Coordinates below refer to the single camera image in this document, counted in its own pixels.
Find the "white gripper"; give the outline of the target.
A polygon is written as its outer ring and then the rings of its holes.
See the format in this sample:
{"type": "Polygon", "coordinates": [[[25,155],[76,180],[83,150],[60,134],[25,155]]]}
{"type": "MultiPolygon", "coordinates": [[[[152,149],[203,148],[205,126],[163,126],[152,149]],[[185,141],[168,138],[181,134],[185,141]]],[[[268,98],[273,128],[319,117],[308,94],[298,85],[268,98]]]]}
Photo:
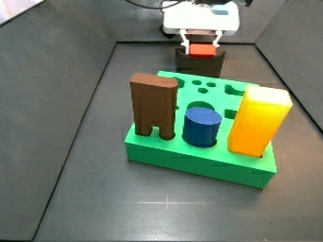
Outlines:
{"type": "Polygon", "coordinates": [[[240,27],[237,5],[233,2],[213,6],[181,2],[164,9],[163,27],[168,34],[179,33],[184,47],[189,46],[185,29],[215,30],[212,44],[219,47],[221,36],[233,35],[240,27]]]}

